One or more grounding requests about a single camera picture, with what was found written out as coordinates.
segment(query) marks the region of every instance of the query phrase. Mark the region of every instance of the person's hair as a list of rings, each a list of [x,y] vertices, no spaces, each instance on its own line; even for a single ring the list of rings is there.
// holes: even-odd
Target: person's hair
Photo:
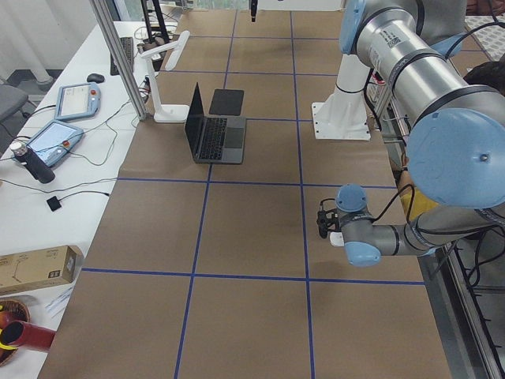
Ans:
[[[484,84],[505,96],[505,62],[486,62],[463,77],[468,84]]]

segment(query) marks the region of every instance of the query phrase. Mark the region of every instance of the office chair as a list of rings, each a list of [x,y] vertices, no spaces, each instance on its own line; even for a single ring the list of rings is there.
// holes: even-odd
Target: office chair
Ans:
[[[8,84],[0,84],[0,122],[6,120],[16,112],[21,112],[24,118],[30,117],[30,113],[23,111],[23,106],[30,103],[37,106],[28,99],[28,93]]]

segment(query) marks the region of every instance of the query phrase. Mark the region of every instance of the black bottle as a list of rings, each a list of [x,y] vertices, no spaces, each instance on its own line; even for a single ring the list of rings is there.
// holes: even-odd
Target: black bottle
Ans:
[[[14,158],[30,171],[33,178],[41,183],[48,183],[54,179],[54,172],[24,142],[14,141],[9,148],[13,151]]]

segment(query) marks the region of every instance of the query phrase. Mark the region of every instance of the laptop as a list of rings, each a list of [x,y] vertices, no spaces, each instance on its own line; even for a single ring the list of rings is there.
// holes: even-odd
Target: laptop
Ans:
[[[246,118],[206,117],[196,83],[185,131],[196,163],[240,164],[244,160]]]

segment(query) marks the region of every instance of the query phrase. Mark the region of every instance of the computer mouse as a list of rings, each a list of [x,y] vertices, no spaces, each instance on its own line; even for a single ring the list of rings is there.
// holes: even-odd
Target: computer mouse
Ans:
[[[103,81],[105,81],[105,77],[103,75],[100,75],[99,73],[90,73],[86,81],[88,83],[90,81],[94,81],[95,83],[103,83]]]

